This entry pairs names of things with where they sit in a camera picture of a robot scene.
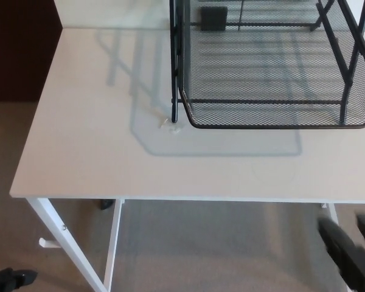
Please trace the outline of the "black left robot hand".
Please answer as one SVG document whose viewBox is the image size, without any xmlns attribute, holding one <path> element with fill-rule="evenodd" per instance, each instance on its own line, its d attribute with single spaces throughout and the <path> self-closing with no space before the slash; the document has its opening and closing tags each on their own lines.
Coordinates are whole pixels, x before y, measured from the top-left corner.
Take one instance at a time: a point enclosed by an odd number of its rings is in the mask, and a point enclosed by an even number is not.
<svg viewBox="0 0 365 292">
<path fill-rule="evenodd" d="M 13 270 L 6 268 L 0 271 L 0 292 L 12 292 L 32 284 L 38 273 L 31 269 Z"/>
</svg>

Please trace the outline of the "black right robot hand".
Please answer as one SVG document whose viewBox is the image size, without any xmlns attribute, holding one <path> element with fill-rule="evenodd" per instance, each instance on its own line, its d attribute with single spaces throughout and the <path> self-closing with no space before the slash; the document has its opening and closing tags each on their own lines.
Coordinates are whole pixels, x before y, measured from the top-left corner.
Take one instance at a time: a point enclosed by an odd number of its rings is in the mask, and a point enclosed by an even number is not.
<svg viewBox="0 0 365 292">
<path fill-rule="evenodd" d="M 365 291 L 365 248 L 327 217 L 318 219 L 318 232 L 346 285 L 352 291 Z"/>
</svg>

